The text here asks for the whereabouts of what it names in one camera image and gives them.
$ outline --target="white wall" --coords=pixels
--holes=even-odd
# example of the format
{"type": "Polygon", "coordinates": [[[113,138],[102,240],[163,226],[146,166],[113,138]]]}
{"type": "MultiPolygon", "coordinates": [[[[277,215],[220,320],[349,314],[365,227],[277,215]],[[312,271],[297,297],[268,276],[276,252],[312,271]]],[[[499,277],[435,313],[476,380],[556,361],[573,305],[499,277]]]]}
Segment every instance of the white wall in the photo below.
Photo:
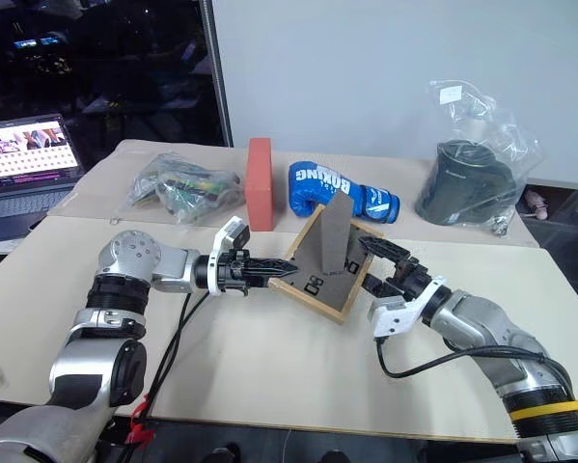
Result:
{"type": "Polygon", "coordinates": [[[234,145],[434,157],[429,80],[534,131],[532,177],[578,183],[578,0],[214,0],[234,145]]]}

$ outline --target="blue boxing glove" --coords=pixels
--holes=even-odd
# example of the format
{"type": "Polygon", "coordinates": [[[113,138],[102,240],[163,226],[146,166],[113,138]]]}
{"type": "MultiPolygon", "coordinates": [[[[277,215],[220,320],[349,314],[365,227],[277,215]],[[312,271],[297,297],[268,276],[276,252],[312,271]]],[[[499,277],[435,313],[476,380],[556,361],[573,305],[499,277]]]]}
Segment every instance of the blue boxing glove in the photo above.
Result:
{"type": "Polygon", "coordinates": [[[353,199],[353,215],[392,224],[400,209],[400,199],[387,190],[354,183],[338,172],[311,161],[299,161],[289,168],[290,208],[299,217],[312,215],[318,203],[328,204],[336,190],[353,199]]]}

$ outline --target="laptop keyboard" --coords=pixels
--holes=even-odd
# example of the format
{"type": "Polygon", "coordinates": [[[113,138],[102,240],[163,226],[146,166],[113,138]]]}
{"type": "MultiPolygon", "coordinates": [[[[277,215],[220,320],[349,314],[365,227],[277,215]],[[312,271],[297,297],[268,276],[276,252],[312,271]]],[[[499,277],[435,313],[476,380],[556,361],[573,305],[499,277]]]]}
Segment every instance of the laptop keyboard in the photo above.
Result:
{"type": "Polygon", "coordinates": [[[69,190],[59,190],[1,199],[0,218],[48,210],[61,201],[67,193],[69,190]]]}

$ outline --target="plastic bag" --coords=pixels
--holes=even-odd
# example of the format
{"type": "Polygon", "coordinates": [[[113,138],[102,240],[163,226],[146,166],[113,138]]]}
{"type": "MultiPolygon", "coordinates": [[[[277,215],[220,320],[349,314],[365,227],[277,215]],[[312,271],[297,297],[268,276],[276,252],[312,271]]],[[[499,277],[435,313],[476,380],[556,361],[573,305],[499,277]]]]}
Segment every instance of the plastic bag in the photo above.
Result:
{"type": "Polygon", "coordinates": [[[432,81],[428,93],[453,124],[416,202],[437,225],[473,225],[505,235],[527,175],[543,155],[513,114],[468,82],[432,81]]]}
{"type": "Polygon", "coordinates": [[[173,153],[157,155],[134,179],[127,194],[131,206],[158,199],[184,224],[245,202],[236,173],[209,171],[173,153]]]}

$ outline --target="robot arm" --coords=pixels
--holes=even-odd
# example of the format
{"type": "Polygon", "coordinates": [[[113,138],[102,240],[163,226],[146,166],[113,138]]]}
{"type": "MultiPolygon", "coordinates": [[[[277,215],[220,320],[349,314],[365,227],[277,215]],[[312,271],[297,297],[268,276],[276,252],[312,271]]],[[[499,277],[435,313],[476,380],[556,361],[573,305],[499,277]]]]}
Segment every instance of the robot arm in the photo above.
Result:
{"type": "Polygon", "coordinates": [[[368,275],[363,284],[376,297],[369,317],[386,373],[407,375],[385,367],[382,343],[407,332],[421,319],[454,351],[450,358],[460,354],[474,358],[503,400],[520,437],[518,447],[530,461],[578,460],[578,411],[553,410],[527,418],[523,418],[525,412],[518,413],[574,400],[567,373],[548,357],[535,337],[514,325],[492,301],[462,290],[451,291],[445,279],[430,277],[427,268],[405,249],[380,238],[360,240],[370,252],[396,266],[392,278],[380,281],[368,275]]]}
{"type": "Polygon", "coordinates": [[[214,295],[265,287],[297,270],[280,259],[250,259],[238,217],[215,236],[213,250],[173,248],[141,231],[123,231],[100,252],[98,270],[50,372],[51,398],[0,425],[0,463],[87,463],[117,407],[143,391],[145,307],[151,287],[208,288],[214,295]]]}

